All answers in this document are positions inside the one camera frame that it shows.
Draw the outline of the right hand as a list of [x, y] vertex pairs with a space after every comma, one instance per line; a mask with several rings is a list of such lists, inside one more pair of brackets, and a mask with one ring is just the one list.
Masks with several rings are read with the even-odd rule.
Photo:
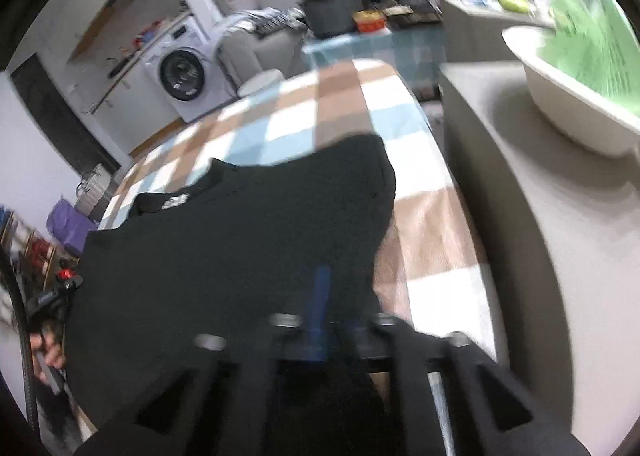
[[41, 372], [41, 365], [38, 362], [36, 353], [41, 352], [44, 364], [55, 369], [62, 369], [66, 360], [62, 346], [55, 337], [54, 332], [44, 331], [43, 333], [33, 333], [30, 335], [30, 346], [32, 347], [32, 365], [34, 372]]

